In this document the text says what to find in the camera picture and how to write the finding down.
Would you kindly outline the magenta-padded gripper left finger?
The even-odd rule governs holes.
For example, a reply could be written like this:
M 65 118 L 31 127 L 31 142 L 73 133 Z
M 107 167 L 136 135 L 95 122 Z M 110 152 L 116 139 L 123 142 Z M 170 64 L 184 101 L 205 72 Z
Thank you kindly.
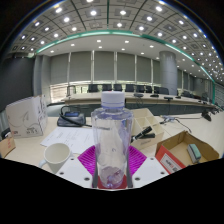
M 89 147 L 77 158 L 69 158 L 56 175 L 84 188 L 96 188 L 98 177 L 95 147 Z

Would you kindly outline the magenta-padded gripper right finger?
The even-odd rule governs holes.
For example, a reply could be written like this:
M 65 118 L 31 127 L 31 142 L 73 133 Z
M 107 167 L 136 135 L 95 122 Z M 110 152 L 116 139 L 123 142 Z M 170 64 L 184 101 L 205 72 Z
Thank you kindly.
M 140 188 L 168 175 L 155 157 L 147 157 L 133 146 L 129 147 L 127 186 Z

